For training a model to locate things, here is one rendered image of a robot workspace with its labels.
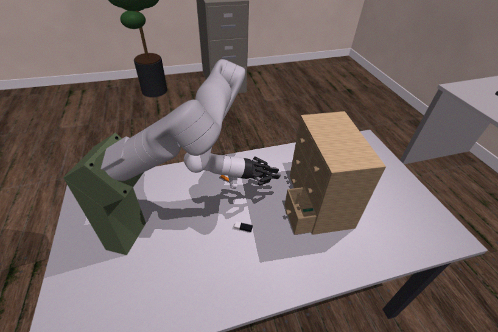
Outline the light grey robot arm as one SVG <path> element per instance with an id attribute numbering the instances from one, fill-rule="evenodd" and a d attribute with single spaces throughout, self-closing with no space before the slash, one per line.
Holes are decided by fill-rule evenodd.
<path id="1" fill-rule="evenodd" d="M 195 99 L 131 138 L 126 136 L 106 148 L 101 170 L 115 180 L 126 181 L 173 159 L 182 147 L 187 152 L 184 163 L 191 172 L 227 175 L 230 187 L 236 189 L 237 178 L 244 173 L 244 158 L 211 154 L 211 149 L 244 78 L 243 67 L 220 59 Z"/>

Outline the brown wooden chest of drawers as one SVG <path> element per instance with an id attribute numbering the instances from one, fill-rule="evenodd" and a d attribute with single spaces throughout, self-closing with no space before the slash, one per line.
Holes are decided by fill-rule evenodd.
<path id="1" fill-rule="evenodd" d="M 301 120 L 331 172 L 311 233 L 355 229 L 386 165 L 345 111 L 301 115 Z"/>

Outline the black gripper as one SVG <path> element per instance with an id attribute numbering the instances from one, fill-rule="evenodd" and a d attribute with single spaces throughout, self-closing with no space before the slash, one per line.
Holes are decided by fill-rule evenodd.
<path id="1" fill-rule="evenodd" d="M 278 174 L 279 169 L 270 167 L 268 163 L 258 157 L 250 159 L 244 158 L 245 169 L 241 178 L 253 178 L 258 181 L 258 185 L 269 183 L 271 179 L 279 179 L 281 174 Z M 263 163 L 263 164 L 261 164 Z"/>

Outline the brown wooden drawer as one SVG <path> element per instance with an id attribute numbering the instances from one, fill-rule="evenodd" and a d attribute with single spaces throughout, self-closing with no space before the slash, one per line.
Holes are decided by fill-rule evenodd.
<path id="1" fill-rule="evenodd" d="M 321 205 L 321 201 L 323 199 L 323 195 L 321 193 L 321 190 L 316 182 L 316 179 L 315 179 L 310 167 L 309 167 L 309 170 L 307 173 L 305 187 L 306 187 L 307 193 L 311 199 L 311 202 L 315 208 L 315 211 L 318 214 L 318 211 L 319 211 L 320 205 Z"/>
<path id="2" fill-rule="evenodd" d="M 326 163 L 324 162 L 324 159 L 321 156 L 321 153 L 319 152 L 316 144 L 314 145 L 314 149 L 312 152 L 312 157 L 310 160 L 310 168 L 311 170 L 313 168 L 312 172 L 314 173 L 314 176 L 321 188 L 321 191 L 324 194 L 331 172 L 328 169 Z"/>
<path id="3" fill-rule="evenodd" d="M 285 208 L 294 235 L 312 232 L 317 215 L 315 211 L 303 212 L 303 209 L 313 208 L 305 187 L 287 190 Z"/>
<path id="4" fill-rule="evenodd" d="M 298 171 L 299 171 L 300 176 L 301 176 L 303 183 L 304 183 L 305 178 L 306 178 L 308 163 L 306 161 L 306 158 L 305 158 L 298 142 L 296 143 L 294 162 L 298 168 Z"/>
<path id="5" fill-rule="evenodd" d="M 292 171 L 291 171 L 290 178 L 292 180 L 294 188 L 302 188 L 304 186 L 294 162 L 292 165 Z"/>
<path id="6" fill-rule="evenodd" d="M 298 132 L 298 139 L 297 140 L 298 140 L 298 142 L 299 142 L 299 144 L 300 144 L 300 146 L 305 154 L 305 157 L 309 163 L 310 155 L 311 155 L 312 148 L 314 145 L 314 141 L 313 141 L 307 127 L 305 126 L 303 120 L 301 120 L 301 122 L 300 122 L 300 129 Z"/>

